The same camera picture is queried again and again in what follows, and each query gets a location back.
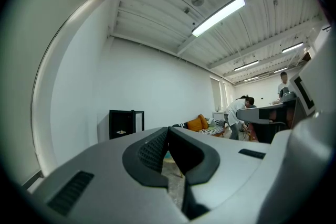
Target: black cabinet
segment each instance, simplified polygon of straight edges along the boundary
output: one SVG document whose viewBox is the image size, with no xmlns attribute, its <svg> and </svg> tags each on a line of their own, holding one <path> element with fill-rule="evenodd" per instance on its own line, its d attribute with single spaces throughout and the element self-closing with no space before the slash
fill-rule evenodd
<svg viewBox="0 0 336 224">
<path fill-rule="evenodd" d="M 144 111 L 110 110 L 110 139 L 144 131 Z"/>
</svg>

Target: round ceiling vent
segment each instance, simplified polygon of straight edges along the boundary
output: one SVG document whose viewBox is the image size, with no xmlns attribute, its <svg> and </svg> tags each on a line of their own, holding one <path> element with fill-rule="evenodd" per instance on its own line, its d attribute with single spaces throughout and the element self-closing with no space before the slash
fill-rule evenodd
<svg viewBox="0 0 336 224">
<path fill-rule="evenodd" d="M 203 3 L 204 3 L 204 0 L 191 0 L 191 3 L 196 6 L 196 7 L 199 7 L 199 6 L 202 6 Z"/>
</svg>

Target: white corrugated ceiling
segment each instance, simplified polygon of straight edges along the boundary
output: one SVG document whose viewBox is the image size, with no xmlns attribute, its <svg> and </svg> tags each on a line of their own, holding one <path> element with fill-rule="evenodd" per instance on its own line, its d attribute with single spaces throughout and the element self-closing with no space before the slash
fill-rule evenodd
<svg viewBox="0 0 336 224">
<path fill-rule="evenodd" d="M 196 7 L 191 0 L 120 0 L 112 34 L 176 55 L 192 29 L 229 1 L 205 0 Z M 245 7 L 193 40 L 180 57 L 195 59 L 233 82 L 297 64 L 303 47 L 314 41 L 312 27 L 320 26 L 317 0 L 245 1 Z M 299 42 L 305 46 L 280 55 Z M 234 68 L 255 60 L 267 63 L 233 73 Z"/>
</svg>

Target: person's hand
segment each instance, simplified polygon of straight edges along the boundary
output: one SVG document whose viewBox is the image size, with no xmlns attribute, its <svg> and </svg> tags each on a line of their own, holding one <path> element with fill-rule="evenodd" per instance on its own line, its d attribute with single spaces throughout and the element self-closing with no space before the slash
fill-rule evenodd
<svg viewBox="0 0 336 224">
<path fill-rule="evenodd" d="M 246 124 L 243 124 L 243 129 L 245 130 L 245 132 L 249 132 L 249 130 L 248 130 Z"/>
</svg>

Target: person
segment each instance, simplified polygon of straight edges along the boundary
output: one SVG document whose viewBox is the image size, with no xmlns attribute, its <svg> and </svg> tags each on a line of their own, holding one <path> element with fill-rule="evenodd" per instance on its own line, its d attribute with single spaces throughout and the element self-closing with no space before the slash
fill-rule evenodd
<svg viewBox="0 0 336 224">
<path fill-rule="evenodd" d="M 230 126 L 232 131 L 230 139 L 239 140 L 238 137 L 238 123 L 239 119 L 237 118 L 237 110 L 243 108 L 250 108 L 254 104 L 254 98 L 247 96 L 242 96 L 237 100 L 233 101 L 227 109 L 224 111 L 224 119 L 227 124 Z"/>
<path fill-rule="evenodd" d="M 287 73 L 286 72 L 281 72 L 280 77 L 281 77 L 281 84 L 278 86 L 279 98 L 281 98 L 281 96 L 280 96 L 281 89 L 284 88 L 284 87 L 288 88 L 288 86 L 289 86 Z"/>
</svg>

